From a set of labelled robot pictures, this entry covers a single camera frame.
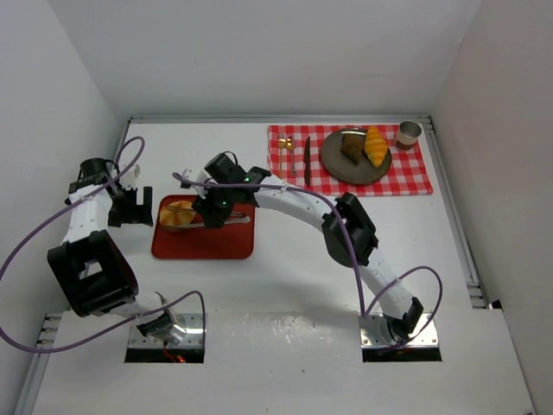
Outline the orange striped croissant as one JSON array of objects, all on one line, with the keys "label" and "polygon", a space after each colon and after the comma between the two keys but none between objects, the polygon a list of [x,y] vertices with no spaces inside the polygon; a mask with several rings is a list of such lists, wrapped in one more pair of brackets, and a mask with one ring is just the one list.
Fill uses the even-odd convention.
[{"label": "orange striped croissant", "polygon": [[387,154],[388,144],[376,126],[370,126],[365,135],[364,152],[374,168],[379,168]]}]

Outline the brown chocolate croissant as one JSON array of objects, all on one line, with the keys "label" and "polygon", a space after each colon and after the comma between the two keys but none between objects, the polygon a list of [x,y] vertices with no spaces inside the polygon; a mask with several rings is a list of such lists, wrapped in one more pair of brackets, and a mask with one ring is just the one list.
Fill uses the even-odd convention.
[{"label": "brown chocolate croissant", "polygon": [[340,152],[346,156],[352,163],[359,164],[365,148],[365,137],[347,133],[342,135]]}]

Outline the round orange bun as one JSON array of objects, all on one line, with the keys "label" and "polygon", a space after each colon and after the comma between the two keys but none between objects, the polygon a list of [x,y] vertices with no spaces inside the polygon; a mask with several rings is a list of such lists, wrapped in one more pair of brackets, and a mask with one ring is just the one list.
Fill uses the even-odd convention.
[{"label": "round orange bun", "polygon": [[194,217],[191,201],[174,201],[161,208],[159,224],[162,227],[181,228],[190,225]]}]

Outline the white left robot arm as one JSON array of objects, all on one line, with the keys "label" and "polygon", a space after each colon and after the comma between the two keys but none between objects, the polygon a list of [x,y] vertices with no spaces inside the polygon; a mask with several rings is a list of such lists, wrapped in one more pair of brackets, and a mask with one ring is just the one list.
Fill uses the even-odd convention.
[{"label": "white left robot arm", "polygon": [[108,233],[109,227],[123,224],[151,227],[153,190],[145,187],[139,204],[135,188],[124,188],[119,182],[103,188],[114,164],[103,158],[80,164],[66,200],[73,209],[69,228],[61,245],[48,251],[48,264],[77,316],[136,317],[142,336],[175,346],[182,332],[171,312],[149,313],[166,304],[166,298],[139,292],[133,270]]}]

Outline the stainless steel tongs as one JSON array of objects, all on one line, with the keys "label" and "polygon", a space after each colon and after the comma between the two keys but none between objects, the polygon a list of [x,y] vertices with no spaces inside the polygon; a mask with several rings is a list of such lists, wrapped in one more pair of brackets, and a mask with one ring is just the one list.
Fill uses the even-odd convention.
[{"label": "stainless steel tongs", "polygon": [[[195,217],[194,217],[194,220],[196,219],[196,217],[199,217],[199,214],[197,214],[195,212]],[[184,230],[184,229],[191,229],[191,228],[200,228],[200,227],[207,227],[207,222],[202,220],[202,221],[196,221],[196,222],[193,222],[186,226],[186,227],[181,227],[181,228],[173,228],[173,227],[166,227],[167,229],[170,229],[170,230],[175,230],[175,231],[180,231],[180,230]],[[232,213],[231,214],[231,219],[230,220],[226,220],[224,222],[224,225],[235,225],[235,224],[246,224],[246,223],[249,223],[251,221],[251,218],[249,215],[247,214],[240,214],[240,213]]]}]

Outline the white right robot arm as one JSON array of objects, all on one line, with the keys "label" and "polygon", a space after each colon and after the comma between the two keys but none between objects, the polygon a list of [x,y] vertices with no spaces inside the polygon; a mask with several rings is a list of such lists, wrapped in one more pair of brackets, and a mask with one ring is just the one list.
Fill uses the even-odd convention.
[{"label": "white right robot arm", "polygon": [[183,187],[197,193],[193,207],[209,228],[220,228],[237,203],[287,214],[323,235],[336,263],[352,268],[359,288],[371,290],[392,335],[407,341],[423,313],[420,301],[406,290],[378,249],[376,227],[359,199],[345,193],[335,200],[291,187],[267,169],[244,170],[235,157],[220,153],[198,174],[185,171]]}]

